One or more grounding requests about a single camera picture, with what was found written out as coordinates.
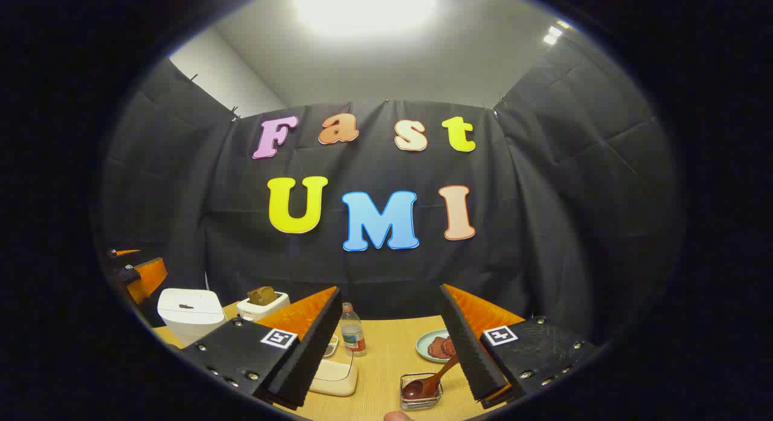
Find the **plastic bottle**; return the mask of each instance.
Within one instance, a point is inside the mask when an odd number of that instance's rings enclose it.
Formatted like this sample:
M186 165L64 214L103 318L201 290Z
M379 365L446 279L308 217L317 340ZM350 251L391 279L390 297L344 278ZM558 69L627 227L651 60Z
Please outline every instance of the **plastic bottle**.
M362 323L351 308L351 303L343 303L341 314L341 336L346 352L352 352L354 356L365 356L368 350L365 347L365 335L362 333Z

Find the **yellow letter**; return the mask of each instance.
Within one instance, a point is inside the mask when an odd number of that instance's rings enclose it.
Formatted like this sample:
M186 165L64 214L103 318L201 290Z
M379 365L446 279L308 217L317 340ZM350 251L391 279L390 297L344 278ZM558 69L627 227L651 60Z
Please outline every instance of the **yellow letter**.
M290 217L290 189L295 187L295 179L274 178L268 181L271 195L268 198L268 220L279 231L288 234L309 232L319 223L322 213L322 188L328 185L325 176L308 176L303 179L306 186L306 214L301 218Z
M409 121L404 119L394 124L394 131L398 137L394 138L394 144L403 151L423 151L429 144L427 138L422 132L425 126L419 121Z
M456 151L470 152L475 149L475 142L469 142L464 136L465 131L472 131L472 124L464 123L461 116L447 119L441 125L448 129L448 142Z

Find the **wooden spoon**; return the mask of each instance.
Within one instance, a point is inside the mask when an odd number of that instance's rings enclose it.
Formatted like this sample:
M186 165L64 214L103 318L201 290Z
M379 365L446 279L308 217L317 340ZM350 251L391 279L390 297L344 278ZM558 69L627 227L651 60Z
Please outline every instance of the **wooden spoon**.
M403 398L406 400L417 400L434 397L437 394L437 385L440 383L440 378L457 363L459 363L459 357L458 355L453 355L436 374L427 379L414 380L405 385L405 388L403 388Z

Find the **glass dish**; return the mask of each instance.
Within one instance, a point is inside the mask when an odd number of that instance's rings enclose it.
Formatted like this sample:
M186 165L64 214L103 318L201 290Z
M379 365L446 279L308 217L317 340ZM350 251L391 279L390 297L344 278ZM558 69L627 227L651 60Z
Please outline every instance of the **glass dish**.
M333 335L330 339L330 342L328 343L328 347L325 349L325 355L323 355L323 358L330 357L335 351L336 347L338 346L338 337L336 335Z
M437 384L437 393L434 397L430 399L415 399L415 400L406 400L403 398L403 388L405 388L406 385L413 382L417 379L427 379L428 377L433 376L435 373L414 373L414 374L403 374L400 376L400 407L402 410L419 410L419 409L428 409L430 407L433 407L437 404L437 402L440 401L440 398L443 395L443 384L438 383Z

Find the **light blue plate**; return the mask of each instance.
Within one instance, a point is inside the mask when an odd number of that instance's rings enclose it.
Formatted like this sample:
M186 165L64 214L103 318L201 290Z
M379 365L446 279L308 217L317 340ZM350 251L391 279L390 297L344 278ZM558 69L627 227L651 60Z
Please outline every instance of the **light blue plate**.
M427 349L430 347L430 344L432 344L436 336L439 336L440 338L448 338L448 330L440 329L440 330L433 330L430 333L425 333L424 335L422 335L421 338L418 339L418 341L416 341L416 351L419 352L419 354L424 359L445 364L448 362L447 359L441 359L441 358L436 358L434 356L430 356L429 353L427 352Z

